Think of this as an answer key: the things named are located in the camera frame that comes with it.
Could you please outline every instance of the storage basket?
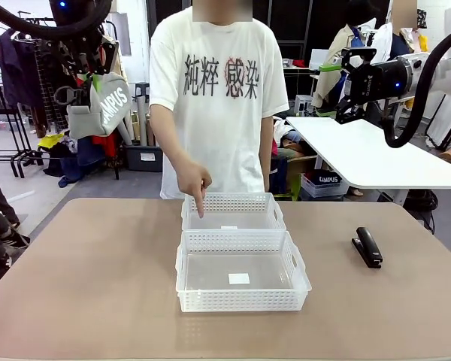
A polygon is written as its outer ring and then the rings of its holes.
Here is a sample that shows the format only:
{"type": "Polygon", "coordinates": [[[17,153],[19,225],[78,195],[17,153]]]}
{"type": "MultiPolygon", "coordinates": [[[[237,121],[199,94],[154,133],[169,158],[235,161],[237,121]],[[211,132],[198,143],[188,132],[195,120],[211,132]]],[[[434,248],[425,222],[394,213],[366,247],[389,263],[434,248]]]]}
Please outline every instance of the storage basket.
{"type": "Polygon", "coordinates": [[[182,312],[300,311],[311,290],[284,230],[185,231],[176,270],[182,312]]]}
{"type": "Polygon", "coordinates": [[[301,176],[302,188],[313,198],[342,196],[347,193],[349,184],[342,180],[339,184],[316,185],[305,174],[301,176]]]}
{"type": "Polygon", "coordinates": [[[286,225],[270,193],[207,193],[202,219],[194,198],[186,196],[182,230],[188,229],[286,229],[286,225]]]}

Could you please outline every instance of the white label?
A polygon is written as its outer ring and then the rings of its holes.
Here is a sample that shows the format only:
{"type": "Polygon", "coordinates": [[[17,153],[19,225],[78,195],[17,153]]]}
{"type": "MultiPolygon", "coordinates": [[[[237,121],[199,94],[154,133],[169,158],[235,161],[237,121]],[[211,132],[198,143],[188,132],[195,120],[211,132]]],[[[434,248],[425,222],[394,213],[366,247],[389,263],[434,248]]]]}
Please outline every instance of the white label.
{"type": "Polygon", "coordinates": [[[229,273],[229,284],[250,284],[248,273],[229,273]]]}
{"type": "Polygon", "coordinates": [[[155,162],[156,155],[154,153],[141,153],[142,162],[155,162]]]}

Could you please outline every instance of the black stapler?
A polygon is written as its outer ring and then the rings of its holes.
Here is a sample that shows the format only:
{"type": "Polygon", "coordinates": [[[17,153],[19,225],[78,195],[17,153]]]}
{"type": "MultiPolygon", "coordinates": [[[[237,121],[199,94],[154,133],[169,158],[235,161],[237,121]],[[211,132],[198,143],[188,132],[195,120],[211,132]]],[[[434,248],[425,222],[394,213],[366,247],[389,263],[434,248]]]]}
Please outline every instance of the black stapler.
{"type": "Polygon", "coordinates": [[[365,227],[359,227],[356,231],[359,238],[353,238],[353,244],[366,265],[369,268],[381,268],[383,256],[369,230],[365,227]]]}

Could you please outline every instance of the white t-shirt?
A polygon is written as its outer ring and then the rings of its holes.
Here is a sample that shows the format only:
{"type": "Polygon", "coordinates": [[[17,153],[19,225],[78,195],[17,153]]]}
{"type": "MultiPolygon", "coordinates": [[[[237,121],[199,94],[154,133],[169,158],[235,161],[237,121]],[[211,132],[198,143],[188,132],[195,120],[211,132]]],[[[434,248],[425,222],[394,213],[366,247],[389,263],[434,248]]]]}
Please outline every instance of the white t-shirt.
{"type": "MultiPolygon", "coordinates": [[[[185,151],[212,177],[208,192],[264,192],[262,118],[289,109],[279,46],[266,25],[193,22],[192,8],[163,20],[150,45],[154,104],[174,112],[185,151]]],[[[183,197],[166,157],[161,197],[183,197]]]]}

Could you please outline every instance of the black storage box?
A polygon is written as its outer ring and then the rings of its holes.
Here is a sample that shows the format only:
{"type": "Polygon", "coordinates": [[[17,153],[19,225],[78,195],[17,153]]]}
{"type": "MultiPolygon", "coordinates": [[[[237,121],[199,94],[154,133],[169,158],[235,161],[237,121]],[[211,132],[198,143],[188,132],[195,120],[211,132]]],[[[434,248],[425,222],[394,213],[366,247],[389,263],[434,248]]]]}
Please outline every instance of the black storage box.
{"type": "Polygon", "coordinates": [[[162,149],[159,147],[142,147],[126,145],[127,163],[131,171],[162,171],[162,149]]]}

